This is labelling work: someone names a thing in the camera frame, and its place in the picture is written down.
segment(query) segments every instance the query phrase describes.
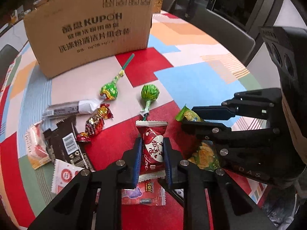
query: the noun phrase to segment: green lollipop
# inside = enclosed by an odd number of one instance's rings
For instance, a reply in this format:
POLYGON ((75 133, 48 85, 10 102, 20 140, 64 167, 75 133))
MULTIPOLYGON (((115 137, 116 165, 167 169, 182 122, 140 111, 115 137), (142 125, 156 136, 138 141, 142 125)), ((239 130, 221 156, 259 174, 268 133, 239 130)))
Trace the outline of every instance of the green lollipop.
POLYGON ((118 95, 118 90, 116 87, 116 84, 118 82, 118 80, 120 78, 122 78, 125 74, 125 68, 128 66, 128 64, 130 63, 130 61, 133 59, 134 57, 134 53, 129 57, 129 59, 126 61, 126 63, 124 64, 124 66, 121 68, 121 70, 119 71, 119 73, 114 77, 114 79, 105 84, 101 89, 100 89, 100 96, 103 100, 115 100, 117 98, 118 95))
POLYGON ((142 96, 142 99, 144 99, 146 102, 145 109, 141 111, 141 115, 144 117, 143 121, 146 121, 146 118, 149 114, 149 107, 150 107, 151 102, 156 101, 157 98, 159 97, 159 94, 160 94, 160 91, 155 85, 149 84, 149 85, 143 86, 142 91, 141 91, 141 96, 142 96))

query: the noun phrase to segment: black chair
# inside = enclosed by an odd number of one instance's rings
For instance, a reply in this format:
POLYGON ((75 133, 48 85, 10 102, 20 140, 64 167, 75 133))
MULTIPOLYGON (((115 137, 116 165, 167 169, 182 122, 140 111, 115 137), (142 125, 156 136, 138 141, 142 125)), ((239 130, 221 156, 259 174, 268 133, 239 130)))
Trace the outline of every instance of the black chair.
POLYGON ((246 32, 206 8, 198 6, 188 21, 216 39, 243 64, 254 49, 255 40, 246 32))
POLYGON ((163 0, 162 2, 162 10, 169 12, 175 0, 163 0))
POLYGON ((6 44, 0 51, 0 87, 2 87, 7 70, 14 61, 18 51, 9 44, 6 44))

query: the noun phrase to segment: metal screw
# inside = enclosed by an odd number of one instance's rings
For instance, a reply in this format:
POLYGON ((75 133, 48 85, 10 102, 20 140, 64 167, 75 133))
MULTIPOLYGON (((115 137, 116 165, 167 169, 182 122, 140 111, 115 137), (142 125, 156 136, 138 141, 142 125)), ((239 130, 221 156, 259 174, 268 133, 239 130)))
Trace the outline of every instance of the metal screw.
POLYGON ((116 161, 116 165, 117 166, 124 166, 125 165, 125 161, 124 160, 117 160, 116 161))
POLYGON ((212 129, 212 133, 218 133, 219 131, 220 131, 219 128, 213 128, 213 129, 212 129))
POLYGON ((273 129, 274 134, 278 135, 280 133, 280 129, 278 128, 274 128, 273 129))
POLYGON ((225 171, 222 170, 222 169, 216 169, 216 170, 215 170, 215 173, 217 173, 218 175, 224 175, 224 174, 225 174, 225 171))
POLYGON ((84 170, 81 170, 81 175, 82 176, 87 176, 87 175, 89 175, 90 174, 90 171, 89 170, 87 170, 87 169, 84 169, 84 170))
POLYGON ((189 165, 189 161, 188 161, 188 160, 181 160, 181 161, 180 161, 180 164, 181 164, 182 166, 188 166, 188 165, 189 165))
POLYGON ((221 149, 221 150, 220 150, 220 155, 221 155, 221 156, 226 156, 226 155, 228 155, 228 149, 221 149))

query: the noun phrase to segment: white candy wrapper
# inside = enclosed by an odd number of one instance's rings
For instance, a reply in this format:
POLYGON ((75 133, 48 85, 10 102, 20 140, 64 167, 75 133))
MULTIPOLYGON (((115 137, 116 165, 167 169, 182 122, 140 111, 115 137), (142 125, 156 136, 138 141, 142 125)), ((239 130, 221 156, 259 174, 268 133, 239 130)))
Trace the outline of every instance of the white candy wrapper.
POLYGON ((51 161, 41 124, 42 121, 32 124, 25 134, 28 159, 35 170, 51 161))
POLYGON ((58 194, 84 168, 76 167, 56 159, 54 164, 51 192, 58 194))
POLYGON ((92 114, 103 102, 99 99, 80 100, 75 102, 53 104, 43 112, 42 119, 52 119, 77 114, 92 114))

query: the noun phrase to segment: barcode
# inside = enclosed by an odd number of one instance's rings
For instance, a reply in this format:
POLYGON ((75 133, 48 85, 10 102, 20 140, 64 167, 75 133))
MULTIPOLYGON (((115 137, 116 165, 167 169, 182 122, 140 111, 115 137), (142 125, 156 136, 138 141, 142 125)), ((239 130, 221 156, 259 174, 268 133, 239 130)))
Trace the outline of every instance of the barcode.
POLYGON ((67 136, 63 137, 62 140, 68 155, 79 150, 73 133, 69 133, 67 136))

